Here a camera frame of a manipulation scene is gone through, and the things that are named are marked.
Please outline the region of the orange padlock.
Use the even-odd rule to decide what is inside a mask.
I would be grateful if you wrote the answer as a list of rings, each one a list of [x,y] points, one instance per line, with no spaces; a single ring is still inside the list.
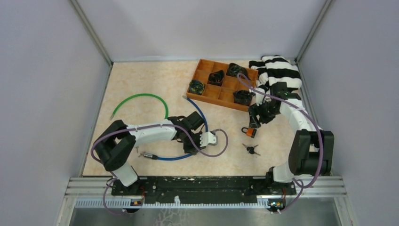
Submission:
[[[248,136],[250,138],[254,138],[256,136],[257,129],[256,128],[242,127],[241,128],[241,132],[244,133],[246,136]]]

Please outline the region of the black padlock keys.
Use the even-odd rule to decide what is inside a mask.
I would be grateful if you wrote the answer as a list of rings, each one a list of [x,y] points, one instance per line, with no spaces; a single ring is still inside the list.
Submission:
[[[249,154],[252,154],[252,155],[255,154],[255,155],[261,156],[259,153],[257,153],[257,152],[255,151],[255,148],[258,147],[258,145],[249,146],[249,145],[243,144],[243,146],[245,147],[246,151],[247,151]]]

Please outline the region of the blue cable lock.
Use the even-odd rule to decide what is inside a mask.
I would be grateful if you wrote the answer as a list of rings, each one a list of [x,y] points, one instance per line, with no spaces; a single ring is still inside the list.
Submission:
[[[198,107],[198,105],[196,103],[194,103],[187,96],[183,96],[183,98],[186,99],[188,102],[190,102],[196,108],[196,110],[198,111],[198,113],[200,114],[202,119],[204,120],[205,131],[208,132],[207,120],[206,120],[206,117],[204,116],[203,112],[201,111],[201,109]],[[159,157],[159,156],[151,154],[151,153],[142,153],[141,156],[143,156],[144,158],[147,158],[147,159],[151,159],[151,160],[178,161],[178,160],[183,160],[183,159],[189,158],[192,156],[192,154],[185,154],[185,155],[177,156],[177,157]]]

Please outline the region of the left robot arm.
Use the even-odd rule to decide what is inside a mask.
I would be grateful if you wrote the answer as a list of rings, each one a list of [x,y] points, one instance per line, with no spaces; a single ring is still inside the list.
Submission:
[[[143,125],[128,125],[116,120],[95,140],[90,155],[122,183],[124,191],[135,195],[141,189],[141,182],[128,163],[131,151],[140,145],[175,140],[183,144],[185,154],[197,154],[206,147],[202,141],[205,134],[196,131],[204,123],[198,112]]]

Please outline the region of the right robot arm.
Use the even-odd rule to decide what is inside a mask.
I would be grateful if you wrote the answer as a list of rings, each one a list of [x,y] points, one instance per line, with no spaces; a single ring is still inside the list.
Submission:
[[[334,134],[321,129],[307,113],[299,94],[290,92],[286,82],[273,84],[268,91],[250,88],[256,103],[248,108],[250,128],[257,129],[283,115],[294,132],[294,140],[285,163],[271,167],[265,189],[271,194],[282,190],[284,183],[311,175],[329,175],[332,168]]]

